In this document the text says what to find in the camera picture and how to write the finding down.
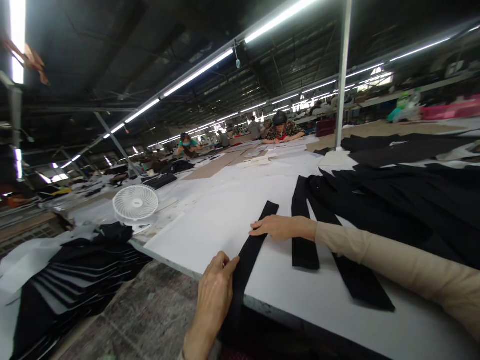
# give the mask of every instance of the black hair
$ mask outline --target black hair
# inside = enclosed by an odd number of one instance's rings
[[[287,114],[283,111],[277,111],[273,117],[273,125],[280,126],[287,122]]]
[[[184,132],[183,134],[180,135],[180,141],[183,143],[186,139],[192,140],[190,135],[188,135],[186,132]]]

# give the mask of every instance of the patterned shirt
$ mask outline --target patterned shirt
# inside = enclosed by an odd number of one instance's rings
[[[286,136],[288,137],[292,137],[292,136],[295,136],[297,135],[298,133],[304,133],[305,131],[303,131],[300,126],[298,126],[296,123],[294,123],[293,121],[287,121],[287,123],[285,124],[285,133],[286,133]],[[275,140],[275,139],[279,139],[281,140],[284,136],[284,133],[283,132],[278,132],[277,131],[277,127],[272,125],[270,130],[268,131],[268,134],[266,135],[266,138],[267,140]]]

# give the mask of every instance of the beige sleeve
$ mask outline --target beige sleeve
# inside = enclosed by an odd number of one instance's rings
[[[315,241],[440,304],[480,342],[480,271],[386,237],[319,222]]]

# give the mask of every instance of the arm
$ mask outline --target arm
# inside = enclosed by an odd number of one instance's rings
[[[220,251],[205,270],[198,285],[198,303],[193,321],[183,341],[179,360],[207,360],[215,339],[229,312],[232,297],[232,277],[240,261],[230,261]]]
[[[268,216],[251,235],[274,240],[300,237],[363,264],[421,297],[440,304],[480,341],[480,271],[401,242],[302,216]]]

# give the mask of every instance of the fluorescent light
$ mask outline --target fluorescent light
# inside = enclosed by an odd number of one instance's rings
[[[278,100],[278,101],[272,102],[271,104],[272,104],[272,105],[275,105],[275,104],[281,103],[282,101],[285,101],[285,100],[288,100],[288,99],[294,98],[294,97],[296,97],[296,96],[298,96],[298,95],[299,95],[299,94],[295,94],[295,95],[292,95],[292,96],[286,97],[286,98],[284,98],[284,99],[282,99],[282,100]]]
[[[51,184],[52,183],[52,180],[50,180],[48,177],[46,177],[45,175],[39,173],[38,175],[40,175],[40,177],[43,179],[44,182],[46,182],[47,184]]]
[[[240,111],[240,112],[241,112],[241,113],[245,113],[245,112],[247,112],[247,111],[249,111],[249,110],[253,110],[253,109],[259,108],[259,107],[261,107],[261,106],[263,106],[263,105],[265,105],[265,104],[267,104],[267,103],[266,103],[266,102],[262,102],[261,104],[255,105],[254,107],[249,107],[248,109],[242,110],[242,111]]]
[[[266,25],[262,26],[260,29],[255,31],[253,34],[247,36],[245,38],[245,42],[248,44],[252,40],[258,38],[260,35],[266,33],[267,31],[269,31],[271,29],[273,29],[278,24],[280,24],[280,23],[284,22],[285,20],[291,18],[293,15],[302,11],[303,9],[305,9],[307,6],[309,6],[310,4],[312,4],[314,2],[315,2],[315,0],[300,0],[295,5],[289,7],[287,10],[282,12],[279,16],[274,18],[272,21],[267,22]]]
[[[433,44],[430,44],[430,45],[424,46],[424,47],[422,47],[422,48],[419,48],[419,49],[417,49],[417,50],[414,50],[414,51],[412,51],[412,52],[406,53],[405,55],[402,55],[402,56],[399,56],[399,57],[395,57],[395,58],[393,58],[392,60],[390,60],[390,62],[395,61],[395,60],[398,60],[398,59],[401,59],[401,58],[404,58],[404,57],[407,57],[407,56],[412,55],[412,54],[415,54],[415,53],[418,53],[418,52],[420,52],[420,51],[422,51],[422,50],[431,48],[432,46],[441,44],[441,43],[443,43],[443,42],[446,42],[447,40],[450,40],[450,38],[447,37],[447,38],[445,38],[445,39],[443,39],[443,40],[440,40],[440,41],[437,41],[437,42],[435,42],[435,43],[433,43]]]
[[[349,74],[349,75],[347,75],[346,77],[349,78],[349,77],[351,77],[351,76],[361,74],[361,73],[366,72],[366,71],[368,71],[368,70],[376,69],[376,68],[382,66],[383,64],[385,64],[385,63],[382,62],[382,63],[380,63],[380,64],[378,64],[378,65],[374,65],[374,66],[368,67],[368,68],[366,68],[366,69],[363,69],[363,70],[354,72],[353,74]]]
[[[302,94],[309,93],[309,92],[311,92],[311,91],[313,91],[313,90],[317,90],[317,89],[323,88],[325,85],[333,84],[333,83],[335,83],[336,81],[337,81],[337,80],[333,80],[333,81],[324,83],[324,84],[322,84],[322,85],[319,85],[319,86],[316,86],[316,87],[312,87],[311,89],[308,89],[308,90],[305,90],[304,92],[302,92]]]
[[[22,53],[25,53],[25,29],[27,19],[27,0],[10,0],[10,36],[11,41]],[[11,70],[14,83],[24,83],[24,67],[21,57],[12,56]]]
[[[322,94],[322,95],[318,95],[318,96],[312,97],[312,100],[315,101],[315,100],[317,100],[318,98],[321,98],[322,96],[325,96],[325,95],[328,95],[328,94],[330,94],[330,93],[329,93],[329,92],[326,92],[326,93],[324,93],[324,94]]]
[[[226,57],[232,55],[234,53],[234,50],[233,48],[229,48],[227,51],[225,51],[223,54],[219,55],[218,57],[216,57],[215,59],[213,59],[211,62],[209,62],[207,65],[205,65],[204,67],[202,67],[200,70],[194,72],[192,75],[190,75],[189,77],[187,77],[185,80],[183,80],[181,83],[179,83],[177,86],[171,88],[170,90],[168,90],[166,93],[163,94],[163,96],[166,98],[167,96],[169,96],[170,94],[176,92],[178,89],[180,89],[181,87],[185,86],[186,84],[188,84],[189,82],[191,82],[193,79],[197,78],[198,76],[200,76],[201,74],[203,74],[204,72],[206,72],[208,69],[210,69],[211,67],[213,67],[214,65],[218,64],[219,62],[221,62],[223,59],[225,59]]]
[[[132,116],[130,116],[126,121],[125,123],[128,124],[129,122],[131,122],[133,119],[137,118],[139,115],[143,114],[144,112],[146,112],[148,109],[150,109],[153,105],[157,104],[160,102],[160,99],[155,99],[153,100],[151,103],[149,103],[148,105],[146,105],[145,107],[143,107],[141,110],[137,111],[136,113],[134,113]]]
[[[21,179],[22,176],[24,175],[23,169],[22,169],[22,150],[20,149],[15,149],[15,157],[16,157],[16,178]]]
[[[116,133],[118,130],[120,130],[121,128],[123,128],[125,126],[125,124],[121,124],[121,125],[118,125],[116,128],[114,128],[111,133]]]
[[[235,116],[235,115],[238,115],[238,114],[239,114],[239,113],[238,113],[238,112],[236,112],[236,113],[234,113],[234,114],[231,114],[231,115],[228,115],[228,116],[222,117],[221,119],[218,119],[218,120],[217,120],[217,122],[218,122],[218,123],[220,123],[222,120],[225,120],[225,119],[231,118],[232,116]]]

